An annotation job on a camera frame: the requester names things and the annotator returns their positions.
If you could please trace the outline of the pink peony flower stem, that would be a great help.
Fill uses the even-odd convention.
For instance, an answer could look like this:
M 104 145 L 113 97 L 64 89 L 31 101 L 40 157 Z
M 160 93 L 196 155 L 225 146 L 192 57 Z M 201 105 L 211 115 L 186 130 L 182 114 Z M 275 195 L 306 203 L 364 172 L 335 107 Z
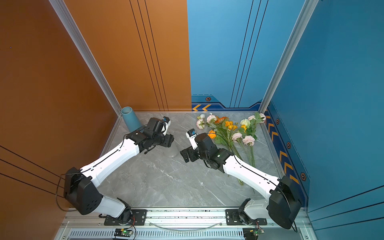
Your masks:
M 242 135 L 240 132 L 236 132 L 232 135 L 232 140 L 234 142 L 237 142 L 242 147 L 243 151 L 246 153 L 248 157 L 249 164 L 252 167 L 255 167 L 256 162 L 255 162 L 255 156 L 254 156 L 254 150 L 253 150 L 253 146 L 256 141 L 255 138 L 252 136 Z

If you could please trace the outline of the orange poppy flower stem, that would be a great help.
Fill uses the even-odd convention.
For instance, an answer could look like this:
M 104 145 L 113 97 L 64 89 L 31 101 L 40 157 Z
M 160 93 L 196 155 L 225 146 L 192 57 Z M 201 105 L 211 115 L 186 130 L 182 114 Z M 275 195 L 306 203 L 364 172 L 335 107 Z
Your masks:
M 241 159 L 241 155 L 239 154 L 238 150 L 235 147 L 234 141 L 236 139 L 233 139 L 234 136 L 235 137 L 237 136 L 237 133 L 238 133 L 237 128 L 238 127 L 236 125 L 234 125 L 234 123 L 232 121 L 225 121 L 224 122 L 224 129 L 225 129 L 226 134 L 227 134 L 227 137 L 226 137 L 227 138 L 227 145 L 228 145 L 229 149 L 233 152 L 233 154 L 237 158 Z

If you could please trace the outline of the white rose flower stem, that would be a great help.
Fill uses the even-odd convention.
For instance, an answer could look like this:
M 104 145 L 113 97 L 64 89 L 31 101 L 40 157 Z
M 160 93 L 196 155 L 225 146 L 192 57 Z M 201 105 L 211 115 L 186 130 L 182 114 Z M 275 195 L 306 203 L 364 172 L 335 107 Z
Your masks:
M 247 119 L 241 120 L 240 125 L 241 125 L 240 132 L 242 133 L 243 137 L 251 136 L 255 140 L 257 139 L 256 128 L 258 123 L 255 115 L 252 115 Z

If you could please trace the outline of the pink rose flower stem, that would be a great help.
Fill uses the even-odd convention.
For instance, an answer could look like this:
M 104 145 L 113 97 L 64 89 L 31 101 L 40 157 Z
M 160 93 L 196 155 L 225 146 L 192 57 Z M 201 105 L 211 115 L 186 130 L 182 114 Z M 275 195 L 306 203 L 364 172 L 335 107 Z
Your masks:
M 248 121 L 254 121 L 257 124 L 264 123 L 266 121 L 266 116 L 264 114 L 261 114 L 259 112 L 255 112 L 254 115 L 248 117 Z

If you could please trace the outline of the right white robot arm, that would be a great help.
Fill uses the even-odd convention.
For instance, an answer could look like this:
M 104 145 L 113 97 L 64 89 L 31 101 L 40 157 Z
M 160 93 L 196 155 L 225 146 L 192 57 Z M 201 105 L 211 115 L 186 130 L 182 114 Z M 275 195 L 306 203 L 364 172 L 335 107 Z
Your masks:
M 180 153 L 185 162 L 203 160 L 206 167 L 233 176 L 252 187 L 263 200 L 246 199 L 237 210 L 240 222 L 253 225 L 257 219 L 270 218 L 284 229 L 295 227 L 302 207 L 296 183 L 287 176 L 278 178 L 245 163 L 226 149 L 219 149 L 206 133 L 186 132 L 191 146 Z

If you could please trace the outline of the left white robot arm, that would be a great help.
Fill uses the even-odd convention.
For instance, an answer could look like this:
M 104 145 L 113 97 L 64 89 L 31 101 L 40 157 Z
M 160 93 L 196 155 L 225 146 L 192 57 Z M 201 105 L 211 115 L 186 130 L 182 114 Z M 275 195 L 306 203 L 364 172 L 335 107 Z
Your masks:
M 80 169 L 69 169 L 65 174 L 64 198 L 81 215 L 98 213 L 127 224 L 133 215 L 129 204 L 103 195 L 97 188 L 112 172 L 138 154 L 147 154 L 156 146 L 171 147 L 174 137 L 167 133 L 170 124 L 168 117 L 150 118 L 145 126 L 124 135 L 119 145 L 99 159 Z

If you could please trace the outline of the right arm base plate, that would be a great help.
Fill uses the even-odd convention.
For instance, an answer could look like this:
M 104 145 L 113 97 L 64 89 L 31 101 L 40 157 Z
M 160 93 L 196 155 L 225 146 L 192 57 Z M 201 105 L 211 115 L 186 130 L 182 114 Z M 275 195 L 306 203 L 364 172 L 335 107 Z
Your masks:
M 256 220 L 252 220 L 248 218 L 244 213 L 239 213 L 238 209 L 226 209 L 226 223 L 228 226 L 266 226 L 268 224 L 267 219 L 258 218 Z

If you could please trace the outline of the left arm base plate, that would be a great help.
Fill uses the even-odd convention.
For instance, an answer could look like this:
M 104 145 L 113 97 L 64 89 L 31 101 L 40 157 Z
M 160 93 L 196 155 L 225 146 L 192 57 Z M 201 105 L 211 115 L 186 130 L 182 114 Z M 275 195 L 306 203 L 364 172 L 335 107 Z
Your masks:
M 147 217 L 146 209 L 133 209 L 118 218 L 106 216 L 104 226 L 144 226 Z

